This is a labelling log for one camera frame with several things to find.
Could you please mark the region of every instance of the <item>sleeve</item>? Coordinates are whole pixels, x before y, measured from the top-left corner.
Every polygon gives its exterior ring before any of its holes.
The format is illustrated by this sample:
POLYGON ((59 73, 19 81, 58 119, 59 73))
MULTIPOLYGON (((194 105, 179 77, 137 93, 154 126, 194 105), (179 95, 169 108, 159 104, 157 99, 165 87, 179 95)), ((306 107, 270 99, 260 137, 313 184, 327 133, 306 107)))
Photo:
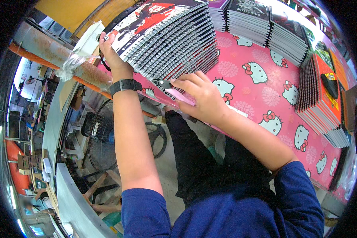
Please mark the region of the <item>sleeve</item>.
POLYGON ((324 216, 303 164, 285 165, 274 179, 288 237, 322 237, 324 216))
POLYGON ((146 188, 122 193, 124 237, 169 237, 171 222, 164 197, 146 188))

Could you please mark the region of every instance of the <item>black pants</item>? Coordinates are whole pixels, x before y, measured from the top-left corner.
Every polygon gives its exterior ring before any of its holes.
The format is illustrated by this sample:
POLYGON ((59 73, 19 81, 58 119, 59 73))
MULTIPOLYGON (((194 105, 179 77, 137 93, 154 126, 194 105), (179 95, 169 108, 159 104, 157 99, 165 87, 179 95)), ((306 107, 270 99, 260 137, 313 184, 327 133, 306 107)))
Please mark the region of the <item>black pants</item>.
POLYGON ((177 197, 188 207, 194 200, 240 183, 253 182, 270 188, 271 174, 239 142, 226 136, 224 164, 218 165, 180 114, 168 111, 167 126, 175 150, 177 197))

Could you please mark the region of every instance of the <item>hello kitty face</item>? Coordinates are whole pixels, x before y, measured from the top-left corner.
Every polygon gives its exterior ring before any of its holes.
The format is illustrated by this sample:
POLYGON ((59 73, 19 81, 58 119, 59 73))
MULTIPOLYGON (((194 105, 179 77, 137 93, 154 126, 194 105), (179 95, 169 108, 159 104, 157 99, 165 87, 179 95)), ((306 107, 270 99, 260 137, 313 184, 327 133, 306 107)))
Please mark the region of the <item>hello kitty face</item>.
POLYGON ((263 120, 260 123, 258 123, 258 125, 261 125, 275 136, 279 133, 280 129, 282 128, 282 122, 280 118, 270 110, 267 111, 267 114, 263 114, 263 120))
POLYGON ((279 55, 278 53, 270 50, 270 55, 271 55, 271 59, 274 61, 274 63, 280 67, 284 67, 284 68, 288 68, 288 65, 287 65, 287 60, 279 55))
POLYGON ((233 38, 237 40, 237 45, 243 45, 243 46, 247 46, 247 47, 251 47, 252 46, 252 41, 251 40, 248 40, 248 39, 243 38, 243 37, 235 36, 235 35, 233 35, 233 38))
POLYGON ((299 125, 295 132, 295 148, 305 152, 308 145, 309 131, 303 125, 299 125))
POLYGON ((215 78, 215 80, 213 81, 213 84, 218 88, 218 91, 221 93, 221 96, 224 99, 224 102, 226 102, 227 105, 230 105, 230 100, 233 99, 233 96, 231 95, 231 91, 233 90, 234 85, 226 82, 223 79, 223 77, 222 77, 222 79, 215 78))
POLYGON ((267 74, 259 64, 249 62, 242 65, 242 68, 245 70, 245 74, 250 75, 253 83, 258 84, 265 83, 267 81, 267 74))
POLYGON ((330 173, 329 173, 331 176, 335 175, 336 167, 337 167, 337 159, 333 158, 332 165, 330 166, 330 173))
POLYGON ((325 165, 327 164, 327 155, 323 152, 320 155, 320 159, 318 163, 316 164, 316 168, 318 169, 318 174, 321 174, 321 172, 324 170, 325 165))
POLYGON ((295 105, 297 101, 298 89, 292 83, 286 80, 286 84, 283 84, 284 92, 282 93, 283 97, 287 99, 287 101, 291 105, 295 105))
POLYGON ((146 93, 149 97, 154 98, 154 99, 157 99, 157 98, 155 97, 155 92, 153 91, 152 88, 143 88, 142 91, 143 91, 144 93, 146 93))

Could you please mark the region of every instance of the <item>stack of notebooks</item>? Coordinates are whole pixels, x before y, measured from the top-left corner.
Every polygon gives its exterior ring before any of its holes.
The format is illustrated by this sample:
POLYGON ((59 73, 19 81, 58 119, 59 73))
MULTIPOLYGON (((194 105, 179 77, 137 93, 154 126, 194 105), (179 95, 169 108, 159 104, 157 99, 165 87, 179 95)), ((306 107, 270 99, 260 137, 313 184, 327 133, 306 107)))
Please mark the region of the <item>stack of notebooks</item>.
POLYGON ((266 46, 270 32, 269 9, 266 5, 253 0, 231 0, 227 16, 227 27, 231 34, 266 46))
POLYGON ((338 148, 349 146, 346 133, 341 127, 341 96, 334 99, 323 84, 321 75, 333 70, 318 55, 313 54, 300 69, 298 99, 295 112, 317 133, 323 134, 338 148))
POLYGON ((120 58, 150 81, 206 73, 218 62, 207 1, 149 0, 110 33, 116 34, 111 46, 120 58))
POLYGON ((306 37, 304 27, 295 19, 289 19, 287 13, 283 11, 294 11, 292 16, 299 15, 294 9, 283 5, 282 8, 275 6, 271 7, 271 32, 267 47, 271 50, 283 55, 291 63, 299 67, 302 62, 311 54, 308 52, 308 39, 306 37))
POLYGON ((226 10, 230 0, 208 0, 209 12, 213 20, 214 29, 224 32, 226 28, 226 10))

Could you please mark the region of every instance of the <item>pink tablecloth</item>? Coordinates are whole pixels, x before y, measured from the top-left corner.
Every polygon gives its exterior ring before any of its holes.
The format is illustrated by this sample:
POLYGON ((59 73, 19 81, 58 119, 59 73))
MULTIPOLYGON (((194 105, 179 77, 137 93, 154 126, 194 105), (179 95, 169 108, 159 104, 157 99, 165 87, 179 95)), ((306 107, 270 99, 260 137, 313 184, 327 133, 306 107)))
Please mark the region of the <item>pink tablecloth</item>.
MULTIPOLYGON (((304 164, 312 182, 328 188, 341 150, 316 135, 295 113, 299 69, 268 48, 236 38, 227 32, 217 32, 219 63, 207 73, 208 77, 226 103, 278 136, 304 164)), ((98 68, 108 72, 103 65, 98 68)), ((176 106, 140 74, 135 74, 135 79, 143 85, 143 95, 176 106)))

